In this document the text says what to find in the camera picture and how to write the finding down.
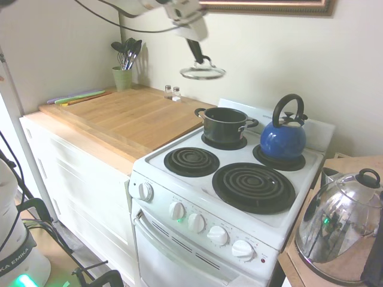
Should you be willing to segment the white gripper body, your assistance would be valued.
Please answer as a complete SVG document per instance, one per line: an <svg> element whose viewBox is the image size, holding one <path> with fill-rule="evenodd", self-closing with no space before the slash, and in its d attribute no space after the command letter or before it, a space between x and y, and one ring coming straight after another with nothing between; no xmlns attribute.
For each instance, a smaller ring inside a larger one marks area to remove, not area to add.
<svg viewBox="0 0 383 287"><path fill-rule="evenodd" d="M182 38L203 41L208 37L206 23L201 13L196 13L185 19L173 20L172 24L176 28L175 34Z"/></svg>

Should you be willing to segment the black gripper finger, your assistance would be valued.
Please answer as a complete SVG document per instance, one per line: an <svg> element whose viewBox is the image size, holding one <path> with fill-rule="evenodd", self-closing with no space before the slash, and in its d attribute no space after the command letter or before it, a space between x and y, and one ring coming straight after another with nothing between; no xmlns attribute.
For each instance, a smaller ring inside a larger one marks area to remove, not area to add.
<svg viewBox="0 0 383 287"><path fill-rule="evenodd" d="M210 61L210 57L203 55L200 44L193 41L193 55L197 63L203 63L205 60Z"/></svg>
<svg viewBox="0 0 383 287"><path fill-rule="evenodd" d="M201 49L199 43L191 39L187 39L187 43L194 56L195 61L201 62Z"/></svg>

